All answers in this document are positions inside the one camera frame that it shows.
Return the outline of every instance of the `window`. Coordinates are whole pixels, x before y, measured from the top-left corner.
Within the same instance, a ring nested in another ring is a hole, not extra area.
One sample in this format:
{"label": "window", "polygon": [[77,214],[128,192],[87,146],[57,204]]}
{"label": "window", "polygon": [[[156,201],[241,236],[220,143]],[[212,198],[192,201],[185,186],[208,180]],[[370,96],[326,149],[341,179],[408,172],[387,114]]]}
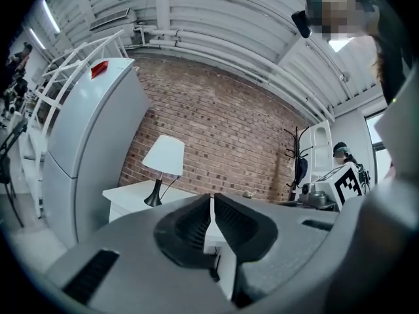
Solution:
{"label": "window", "polygon": [[331,39],[330,41],[329,41],[329,45],[332,47],[332,49],[335,51],[335,52],[338,52],[341,48],[343,48],[345,45],[347,45],[350,41],[352,40],[352,38],[351,39]]}
{"label": "window", "polygon": [[385,146],[382,144],[381,137],[375,130],[375,124],[381,119],[382,113],[376,113],[368,116],[366,119],[371,136],[371,143],[373,144],[374,152],[374,169],[375,169],[375,183],[378,184],[386,176],[392,159]]}

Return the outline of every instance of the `ceiling light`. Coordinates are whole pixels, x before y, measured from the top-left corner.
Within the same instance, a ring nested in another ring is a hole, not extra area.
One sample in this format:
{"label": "ceiling light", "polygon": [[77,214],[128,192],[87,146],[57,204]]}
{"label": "ceiling light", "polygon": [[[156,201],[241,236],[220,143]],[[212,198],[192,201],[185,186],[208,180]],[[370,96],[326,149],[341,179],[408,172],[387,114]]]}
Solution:
{"label": "ceiling light", "polygon": [[37,34],[35,34],[35,32],[32,30],[32,28],[29,28],[29,32],[31,33],[31,35],[33,36],[33,38],[38,42],[39,46],[45,50],[44,45],[42,44],[42,42],[39,40]]}
{"label": "ceiling light", "polygon": [[54,17],[51,14],[50,8],[46,4],[46,1],[45,0],[42,0],[42,6],[44,7],[44,10],[46,12],[46,15],[48,15],[48,18],[51,21],[52,27],[54,27],[56,33],[59,33],[60,32],[60,27],[58,27],[57,22],[55,22]]}
{"label": "ceiling light", "polygon": [[335,52],[338,52],[341,48],[347,45],[351,40],[352,38],[351,39],[337,39],[337,40],[331,39],[329,41],[329,44]]}

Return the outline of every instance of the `lamp shade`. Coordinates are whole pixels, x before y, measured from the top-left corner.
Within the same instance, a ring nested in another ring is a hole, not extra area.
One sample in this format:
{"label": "lamp shade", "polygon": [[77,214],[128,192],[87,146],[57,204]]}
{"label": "lamp shade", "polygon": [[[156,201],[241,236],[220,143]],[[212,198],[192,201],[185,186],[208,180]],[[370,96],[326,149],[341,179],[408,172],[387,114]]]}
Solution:
{"label": "lamp shade", "polygon": [[170,175],[182,175],[184,149],[184,142],[170,136],[160,135],[145,156],[143,164]]}

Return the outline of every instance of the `ceiling pipe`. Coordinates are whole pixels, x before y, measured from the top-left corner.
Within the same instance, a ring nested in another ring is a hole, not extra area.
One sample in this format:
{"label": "ceiling pipe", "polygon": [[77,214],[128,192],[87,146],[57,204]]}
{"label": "ceiling pipe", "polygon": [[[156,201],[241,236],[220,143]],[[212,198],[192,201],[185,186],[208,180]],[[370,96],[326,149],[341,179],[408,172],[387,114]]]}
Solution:
{"label": "ceiling pipe", "polygon": [[[202,45],[198,45],[198,44],[192,44],[192,43],[186,43],[186,42],[181,42],[181,41],[165,41],[165,40],[155,40],[152,39],[149,42],[150,44],[155,44],[155,45],[166,45],[166,46],[172,46],[172,47],[178,47],[178,48],[185,48],[185,49],[190,49],[190,50],[194,50],[197,52],[205,52],[207,54],[211,54],[214,56],[218,56],[221,58],[224,58],[225,60],[228,61],[233,61],[235,63],[237,63],[238,65],[241,65],[243,67],[247,67],[248,69],[255,71],[261,75],[264,75],[267,79],[270,79],[272,82],[275,82],[276,84],[280,85],[281,87],[283,87],[283,80],[279,79],[277,76],[269,73],[268,71],[262,70],[259,67],[257,67],[256,65],[243,60],[242,58],[233,56],[232,54],[227,54],[225,52],[216,50],[216,49],[212,49],[212,48],[208,48]],[[326,120],[325,116],[317,109],[313,106],[313,104],[308,102],[308,99],[305,98],[304,96],[302,96],[301,94],[299,94],[298,92],[293,91],[292,88],[288,88],[292,91],[293,95],[299,99],[302,103],[305,103],[307,105],[307,107],[309,107],[316,115],[318,115],[321,120]]]}
{"label": "ceiling pipe", "polygon": [[284,99],[288,100],[288,102],[290,104],[292,104],[292,106],[296,107],[299,111],[304,112],[306,114],[306,116],[308,118],[310,118],[310,120],[313,123],[320,123],[321,122],[321,120],[319,118],[315,117],[306,107],[303,107],[300,103],[295,101],[295,99],[293,99],[289,94],[287,94],[281,88],[279,88],[276,85],[270,83],[269,80],[267,80],[267,79],[265,79],[265,78],[263,78],[259,75],[256,75],[254,72],[251,72],[247,69],[244,69],[243,67],[241,67],[239,65],[230,63],[229,61],[222,60],[222,59],[217,58],[217,57],[212,56],[212,55],[205,54],[203,52],[199,52],[199,51],[195,51],[195,50],[191,50],[191,49],[186,49],[186,48],[179,48],[177,46],[171,46],[171,45],[168,46],[168,45],[163,45],[163,44],[146,44],[144,47],[146,47],[146,48],[159,48],[159,49],[166,49],[166,50],[183,52],[185,54],[191,54],[191,55],[194,55],[194,56],[199,56],[199,57],[202,57],[202,58],[205,58],[205,59],[208,59],[208,60],[216,61],[217,63],[221,63],[223,65],[229,66],[229,67],[231,67],[235,70],[238,70],[242,73],[245,73],[246,75],[249,75],[249,76],[253,77],[254,79],[258,80],[259,82],[261,82],[265,85],[269,85],[269,87],[273,88],[275,91],[277,91],[277,93],[281,94],[281,96]]}
{"label": "ceiling pipe", "polygon": [[327,108],[330,110],[330,113],[333,114],[333,116],[335,116],[335,110],[333,109],[332,105],[327,106]]}
{"label": "ceiling pipe", "polygon": [[253,51],[250,51],[242,46],[239,46],[237,44],[218,39],[216,37],[203,35],[200,33],[193,33],[191,31],[183,31],[183,30],[153,30],[150,31],[152,35],[169,35],[169,36],[176,36],[176,37],[184,37],[189,39],[197,39],[201,41],[206,41],[209,43],[213,43],[219,46],[224,46],[225,48],[229,48],[231,50],[237,51],[247,57],[250,57],[267,67],[271,68],[273,71],[280,74],[283,78],[288,79],[290,82],[298,86],[310,99],[313,100],[313,102],[326,114],[326,116],[332,121],[335,121],[334,116],[327,110],[326,106],[316,97],[316,95],[311,92],[301,81],[296,79],[293,75],[290,75],[285,70],[283,70],[281,67],[276,65],[275,63],[272,63],[270,60],[260,56],[259,54],[256,54]]}
{"label": "ceiling pipe", "polygon": [[[307,44],[307,47],[321,60],[323,60],[324,64],[331,70],[331,72],[336,76],[336,78],[339,80],[339,84],[342,86],[342,89],[344,90],[344,93],[349,99],[352,99],[354,95],[352,94],[351,90],[349,89],[348,85],[346,85],[345,82],[341,81],[340,76],[344,73],[344,71],[341,71],[339,66],[327,55],[322,47],[316,43],[315,41],[312,41],[314,46],[317,47],[319,52],[310,44]],[[325,60],[328,60],[333,67],[331,67]]]}
{"label": "ceiling pipe", "polygon": [[146,33],[149,33],[150,31],[157,30],[157,27],[152,26],[152,25],[143,25],[143,26],[140,25],[140,26],[134,27],[134,31],[141,31],[141,30],[143,30]]}

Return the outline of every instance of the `red sticker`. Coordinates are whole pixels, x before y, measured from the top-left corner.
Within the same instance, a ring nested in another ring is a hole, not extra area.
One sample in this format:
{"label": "red sticker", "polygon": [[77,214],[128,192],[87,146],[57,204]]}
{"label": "red sticker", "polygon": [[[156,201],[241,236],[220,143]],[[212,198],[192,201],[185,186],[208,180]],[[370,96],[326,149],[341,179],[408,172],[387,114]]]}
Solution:
{"label": "red sticker", "polygon": [[97,66],[92,67],[92,79],[96,77],[98,74],[106,71],[108,62],[109,61],[105,60],[97,64]]}

